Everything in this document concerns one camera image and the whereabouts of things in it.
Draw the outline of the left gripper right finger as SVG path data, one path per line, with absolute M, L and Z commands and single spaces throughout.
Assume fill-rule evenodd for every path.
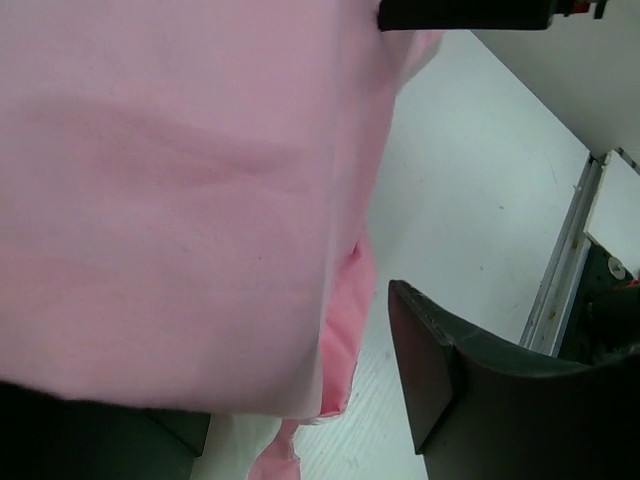
M 394 280 L 388 313 L 415 452 L 431 479 L 635 479 L 639 351 L 544 355 Z

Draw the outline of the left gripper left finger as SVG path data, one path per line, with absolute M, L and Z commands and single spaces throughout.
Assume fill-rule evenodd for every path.
M 211 416 L 65 401 L 1 384 L 1 477 L 188 479 Z

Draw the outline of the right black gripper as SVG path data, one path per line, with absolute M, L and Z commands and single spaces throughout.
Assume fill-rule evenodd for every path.
M 604 16 L 606 0 L 382 0 L 381 31 L 542 31 L 557 16 Z

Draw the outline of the pink pillowcase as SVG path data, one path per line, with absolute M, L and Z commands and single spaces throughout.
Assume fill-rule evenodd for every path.
M 1 378 L 204 411 L 211 479 L 297 479 L 375 287 L 366 216 L 439 31 L 374 1 L 1 5 Z

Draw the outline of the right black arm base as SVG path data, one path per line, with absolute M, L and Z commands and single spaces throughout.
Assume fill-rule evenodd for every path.
M 639 345 L 639 281 L 614 258 L 590 247 L 558 357 L 597 364 Z

